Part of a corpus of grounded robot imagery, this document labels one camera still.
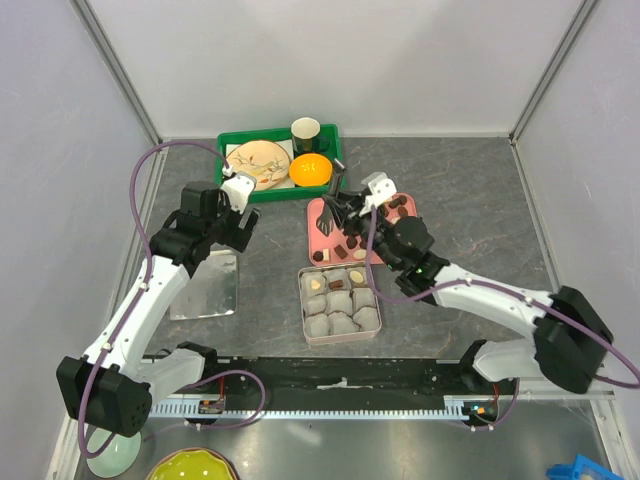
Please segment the white oval chocolate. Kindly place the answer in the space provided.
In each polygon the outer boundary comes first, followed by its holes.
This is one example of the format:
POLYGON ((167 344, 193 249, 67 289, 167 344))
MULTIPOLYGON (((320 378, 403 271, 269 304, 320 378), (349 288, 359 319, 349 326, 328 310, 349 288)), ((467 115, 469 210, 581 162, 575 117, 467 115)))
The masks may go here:
POLYGON ((352 270, 349 272, 350 279, 355 283, 363 283, 364 277, 360 271, 352 270))

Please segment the metal serving tongs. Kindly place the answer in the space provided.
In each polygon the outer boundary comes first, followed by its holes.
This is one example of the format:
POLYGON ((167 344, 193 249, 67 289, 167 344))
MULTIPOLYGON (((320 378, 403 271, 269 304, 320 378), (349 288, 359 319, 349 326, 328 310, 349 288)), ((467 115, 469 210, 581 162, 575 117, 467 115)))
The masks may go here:
POLYGON ((328 190, 322 196, 323 208, 316 219, 316 228, 325 237, 329 237, 334 229, 333 208, 338 201, 341 185, 346 173, 345 165, 338 158, 334 158, 331 164, 333 170, 328 183, 328 190))

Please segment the pink plastic tray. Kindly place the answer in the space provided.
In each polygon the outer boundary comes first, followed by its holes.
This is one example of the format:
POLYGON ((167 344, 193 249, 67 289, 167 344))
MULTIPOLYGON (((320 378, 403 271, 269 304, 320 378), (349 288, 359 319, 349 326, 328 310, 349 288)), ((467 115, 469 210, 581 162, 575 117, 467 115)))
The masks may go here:
MULTIPOLYGON (((416 216, 417 208, 412 196, 396 193, 392 200, 384 204, 384 218, 395 224, 401 217, 416 216)), ((348 237, 336 227, 328 236, 317 227, 316 222, 322 214, 324 201, 311 200, 307 206, 307 233, 309 260, 314 266, 350 264, 365 260, 365 241, 359 236, 348 237)))

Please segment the pink chocolate tin box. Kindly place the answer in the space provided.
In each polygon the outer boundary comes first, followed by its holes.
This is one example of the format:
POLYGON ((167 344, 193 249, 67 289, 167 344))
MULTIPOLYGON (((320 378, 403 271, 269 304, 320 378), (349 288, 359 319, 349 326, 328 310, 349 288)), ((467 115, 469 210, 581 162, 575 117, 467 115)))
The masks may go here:
POLYGON ((382 329, 382 316, 377 296, 370 288, 365 266, 355 264, 309 267, 297 276, 302 331, 311 346, 358 342, 375 338, 382 329), (363 283, 349 277, 360 271, 363 283), (310 282, 318 280, 322 288, 312 291, 310 282), (330 291, 328 284, 342 280, 345 290, 330 291))

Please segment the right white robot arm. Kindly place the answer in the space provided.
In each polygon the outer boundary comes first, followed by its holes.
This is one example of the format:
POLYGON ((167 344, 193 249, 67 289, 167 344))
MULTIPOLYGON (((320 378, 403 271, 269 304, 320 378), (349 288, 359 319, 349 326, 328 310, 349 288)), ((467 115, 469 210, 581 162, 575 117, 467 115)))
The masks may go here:
POLYGON ((465 391, 481 393, 511 377, 544 377, 576 394, 589 390, 613 335, 579 290, 529 290, 473 274, 432 252, 434 239, 421 218, 390 222, 366 191, 339 193, 330 204, 337 228, 360 236, 367 255, 396 272, 401 301, 468 312, 519 334, 467 350, 469 362, 457 371, 465 391))

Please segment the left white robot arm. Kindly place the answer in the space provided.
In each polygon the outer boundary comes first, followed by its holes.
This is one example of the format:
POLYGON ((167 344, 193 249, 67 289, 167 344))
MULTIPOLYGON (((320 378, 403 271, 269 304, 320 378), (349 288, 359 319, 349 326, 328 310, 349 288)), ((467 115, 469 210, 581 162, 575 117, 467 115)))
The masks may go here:
POLYGON ((82 356, 65 357, 56 370, 67 412, 80 426, 130 438, 167 396, 187 386, 198 393, 216 388, 220 371, 203 347, 178 347, 151 365, 142 359, 212 246, 246 249, 260 217, 247 208, 255 187, 252 177, 238 174, 222 185, 190 182, 183 188, 179 209, 151 237, 151 256, 107 327, 82 356))

